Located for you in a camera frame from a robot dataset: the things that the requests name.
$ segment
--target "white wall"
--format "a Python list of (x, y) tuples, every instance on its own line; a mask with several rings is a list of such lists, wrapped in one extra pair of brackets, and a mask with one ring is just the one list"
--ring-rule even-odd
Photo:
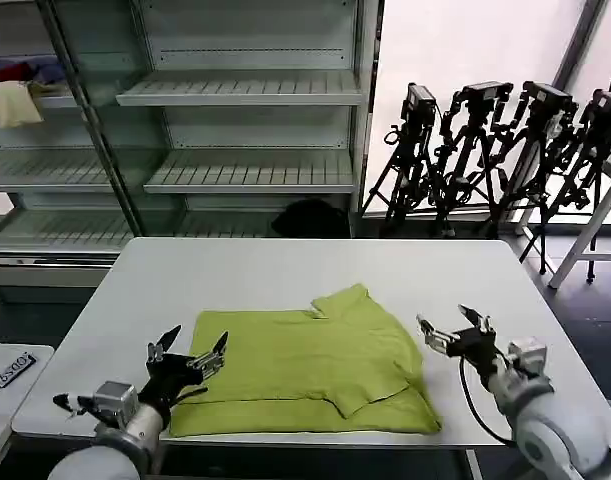
[[(511, 116), (525, 80), (553, 81), (583, 4), (584, 0), (385, 0), (366, 189), (393, 150), (383, 137), (390, 125), (400, 122), (408, 82), (426, 85), (443, 112), (454, 91), (464, 85), (513, 82), (514, 101), (506, 108), (506, 116)], [(438, 128), (433, 136), (436, 145)], [(393, 178), (389, 180), (382, 189), (388, 195)], [(370, 207), (382, 210), (385, 205), (379, 200)]]

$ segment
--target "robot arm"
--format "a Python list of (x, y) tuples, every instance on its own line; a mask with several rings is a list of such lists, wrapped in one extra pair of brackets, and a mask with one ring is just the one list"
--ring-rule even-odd
[[(91, 397), (60, 394), (54, 403), (74, 415), (89, 413), (99, 420), (93, 447), (65, 457), (49, 480), (138, 480), (149, 473), (161, 432), (171, 409), (200, 395), (200, 385), (224, 365), (227, 332), (212, 351), (198, 357), (167, 353), (180, 326), (148, 345), (149, 381), (136, 394), (132, 385), (105, 382)], [(194, 390), (182, 394), (189, 386)]]
[(550, 480), (611, 480), (611, 443), (600, 422), (556, 394), (544, 374), (547, 347), (530, 338), (510, 343), (503, 354), (489, 317), (459, 308), (472, 328), (445, 333), (417, 317), (425, 343), (476, 368), (530, 464)]

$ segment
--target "floor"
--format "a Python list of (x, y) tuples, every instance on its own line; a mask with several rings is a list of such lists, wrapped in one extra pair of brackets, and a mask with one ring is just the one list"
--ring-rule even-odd
[[(520, 253), (521, 239), (505, 240)], [(548, 250), (557, 263), (567, 253), (573, 237), (550, 237)], [(611, 238), (600, 246), (611, 250)], [(547, 276), (536, 273), (537, 253), (526, 262), (526, 269), (561, 322), (592, 375), (611, 399), (611, 263), (597, 263), (596, 279), (585, 282), (586, 266), (577, 265), (558, 292), (546, 286)], [(92, 291), (58, 292), (42, 290), (6, 292), (11, 300), (32, 303), (0, 304), (0, 341), (38, 343), (58, 347)], [(45, 303), (54, 298), (67, 303)], [(46, 478), (52, 466), (79, 445), (63, 446), (42, 440), (17, 439), (0, 468), (0, 480), (21, 478), (31, 465), (33, 478)], [(505, 478), (508, 464), (519, 458), (503, 448), (477, 451), (485, 479)], [(362, 451), (319, 449), (201, 448), (174, 449), (163, 473), (229, 478), (414, 478), (457, 479), (459, 458), (447, 451)], [(192, 465), (191, 472), (187, 466)]]

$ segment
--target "empty shelf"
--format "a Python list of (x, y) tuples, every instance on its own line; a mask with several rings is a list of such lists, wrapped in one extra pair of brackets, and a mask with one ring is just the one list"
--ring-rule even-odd
[(176, 237), (259, 238), (276, 237), (271, 223), (277, 213), (188, 211)]
[(73, 108), (76, 107), (74, 95), (68, 89), (57, 92), (43, 93), (33, 97), (39, 108)]
[(149, 193), (351, 193), (346, 150), (174, 150)]
[(132, 238), (116, 210), (17, 209), (0, 221), (0, 253), (115, 254)]
[[(122, 168), (125, 183), (142, 183), (147, 164), (130, 162)], [(94, 150), (0, 150), (0, 192), (112, 193), (105, 170)]]
[(359, 105), (350, 70), (156, 71), (116, 96), (123, 106)]

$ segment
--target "green t-shirt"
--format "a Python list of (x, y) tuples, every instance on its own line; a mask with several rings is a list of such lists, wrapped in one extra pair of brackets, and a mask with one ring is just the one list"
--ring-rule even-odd
[(413, 340), (354, 285), (312, 311), (202, 312), (190, 353), (229, 331), (225, 366), (172, 414), (172, 436), (440, 430)]

